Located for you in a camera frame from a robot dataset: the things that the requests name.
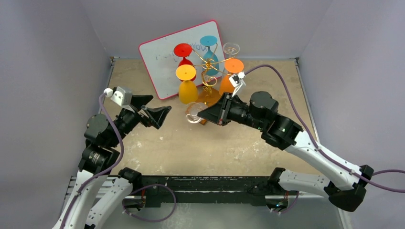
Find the yellow plastic wine glass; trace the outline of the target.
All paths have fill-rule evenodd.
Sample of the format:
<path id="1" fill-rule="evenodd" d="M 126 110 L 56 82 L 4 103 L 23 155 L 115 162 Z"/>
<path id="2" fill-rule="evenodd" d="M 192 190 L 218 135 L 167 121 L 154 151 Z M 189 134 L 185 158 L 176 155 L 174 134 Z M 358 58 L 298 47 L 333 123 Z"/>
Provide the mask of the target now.
<path id="1" fill-rule="evenodd" d="M 196 69 L 189 64 L 180 65 L 176 69 L 176 76 L 181 81 L 179 86 L 179 100 L 183 104 L 193 103 L 198 98 L 198 90 L 192 79 L 196 76 Z"/>

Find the blue plastic wine glass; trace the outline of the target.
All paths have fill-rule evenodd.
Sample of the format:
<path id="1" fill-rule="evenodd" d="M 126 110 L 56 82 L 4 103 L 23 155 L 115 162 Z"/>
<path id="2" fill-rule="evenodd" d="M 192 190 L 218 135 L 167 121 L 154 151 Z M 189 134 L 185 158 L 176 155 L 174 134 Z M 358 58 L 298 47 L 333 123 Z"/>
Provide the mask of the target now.
<path id="1" fill-rule="evenodd" d="M 217 38 L 212 35 L 203 36 L 200 44 L 207 48 L 207 52 L 203 56 L 203 69 L 206 70 L 206 75 L 216 76 L 219 73 L 218 57 L 215 54 L 218 48 Z"/>

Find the orange plastic wine glass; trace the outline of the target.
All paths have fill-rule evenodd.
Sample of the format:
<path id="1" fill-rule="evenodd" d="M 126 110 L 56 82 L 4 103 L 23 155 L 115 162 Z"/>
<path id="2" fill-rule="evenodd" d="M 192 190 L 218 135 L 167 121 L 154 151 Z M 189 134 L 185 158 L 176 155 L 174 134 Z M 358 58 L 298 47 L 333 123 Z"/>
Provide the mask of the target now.
<path id="1" fill-rule="evenodd" d="M 244 64 L 241 60 L 232 58 L 225 61 L 225 74 L 222 76 L 222 80 L 219 86 L 219 95 L 222 96 L 223 93 L 228 92 L 232 93 L 234 91 L 234 87 L 231 84 L 229 78 L 234 73 L 242 72 L 244 69 Z"/>

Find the clear wine glass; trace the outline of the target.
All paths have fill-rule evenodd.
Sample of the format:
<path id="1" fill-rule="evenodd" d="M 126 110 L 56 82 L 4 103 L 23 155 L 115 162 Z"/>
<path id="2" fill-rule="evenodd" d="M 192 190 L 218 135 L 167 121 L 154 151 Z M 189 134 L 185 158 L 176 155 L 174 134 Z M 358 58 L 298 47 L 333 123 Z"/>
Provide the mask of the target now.
<path id="1" fill-rule="evenodd" d="M 240 52 L 240 46 L 237 43 L 227 42 L 222 46 L 225 59 L 234 58 Z"/>

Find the red plastic wine glass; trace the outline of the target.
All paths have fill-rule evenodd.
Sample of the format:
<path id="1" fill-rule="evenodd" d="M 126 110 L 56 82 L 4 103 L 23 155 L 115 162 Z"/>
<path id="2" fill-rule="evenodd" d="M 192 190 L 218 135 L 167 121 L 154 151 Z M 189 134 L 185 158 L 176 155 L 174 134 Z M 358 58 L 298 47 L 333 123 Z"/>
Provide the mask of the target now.
<path id="1" fill-rule="evenodd" d="M 192 47 L 188 43 L 179 43 L 174 47 L 174 54 L 181 58 L 177 69 L 182 65 L 190 65 L 194 67 L 194 64 L 188 59 L 192 52 Z"/>

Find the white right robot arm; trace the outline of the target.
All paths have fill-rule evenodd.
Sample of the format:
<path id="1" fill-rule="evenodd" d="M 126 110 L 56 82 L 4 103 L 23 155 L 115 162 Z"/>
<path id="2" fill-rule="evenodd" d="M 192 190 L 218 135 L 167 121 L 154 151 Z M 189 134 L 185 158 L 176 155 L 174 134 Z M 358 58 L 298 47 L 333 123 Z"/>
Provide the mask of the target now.
<path id="1" fill-rule="evenodd" d="M 277 167 L 268 179 L 272 193 L 311 193 L 348 212 L 354 212 L 363 202 L 367 185 L 363 178 L 370 179 L 373 169 L 347 162 L 312 140 L 302 126 L 278 113 L 278 101 L 268 92 L 253 93 L 249 103 L 224 93 L 217 103 L 197 115 L 220 126 L 233 121 L 257 129 L 268 145 L 301 158 L 321 173 L 304 174 Z"/>

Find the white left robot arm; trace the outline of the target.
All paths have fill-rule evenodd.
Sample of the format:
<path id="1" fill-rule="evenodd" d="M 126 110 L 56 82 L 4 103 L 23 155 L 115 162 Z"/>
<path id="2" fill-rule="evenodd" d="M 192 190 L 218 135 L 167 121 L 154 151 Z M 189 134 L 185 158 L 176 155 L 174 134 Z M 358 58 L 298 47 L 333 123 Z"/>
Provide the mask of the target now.
<path id="1" fill-rule="evenodd" d="M 133 95 L 106 89 L 99 97 L 121 107 L 119 115 L 112 119 L 102 105 L 102 113 L 90 117 L 85 131 L 86 147 L 78 165 L 73 191 L 55 224 L 57 229 L 99 229 L 119 203 L 129 195 L 141 194 L 140 206 L 146 205 L 142 174 L 130 168 L 120 170 L 113 185 L 97 198 L 100 188 L 124 155 L 124 138 L 138 124 L 161 128 L 170 106 L 148 108 L 152 95 Z"/>

